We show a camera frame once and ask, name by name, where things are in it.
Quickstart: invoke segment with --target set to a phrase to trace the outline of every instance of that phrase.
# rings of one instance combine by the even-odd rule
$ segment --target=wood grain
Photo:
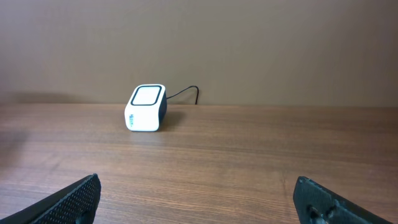
[[[170,105],[155,133],[123,111],[0,106],[0,218],[97,173],[95,223],[299,223],[305,175],[398,223],[398,109]]]

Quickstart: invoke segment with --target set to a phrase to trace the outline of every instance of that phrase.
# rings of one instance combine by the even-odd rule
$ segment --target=textured black surface
[[[297,179],[293,201],[300,223],[390,223],[306,177]]]
[[[101,183],[98,176],[93,174],[0,223],[93,223],[100,195]]]

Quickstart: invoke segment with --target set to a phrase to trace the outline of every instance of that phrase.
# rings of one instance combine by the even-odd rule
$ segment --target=brown wall
[[[0,75],[2,101],[398,106],[398,1],[2,0]]]

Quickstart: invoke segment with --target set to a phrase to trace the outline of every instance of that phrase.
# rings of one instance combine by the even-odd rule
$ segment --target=black cable
[[[172,95],[172,96],[167,97],[167,99],[170,99],[170,98],[172,98],[172,97],[175,97],[175,96],[177,96],[178,94],[182,93],[183,91],[185,91],[185,90],[187,90],[187,89],[189,89],[189,88],[196,88],[196,89],[197,89],[197,100],[195,101],[195,105],[197,105],[197,104],[198,104],[198,97],[199,97],[199,88],[198,88],[197,86],[195,86],[195,85],[190,86],[190,87],[188,87],[188,88],[185,88],[185,89],[179,91],[178,93],[176,93],[176,94],[174,94],[174,95]]]

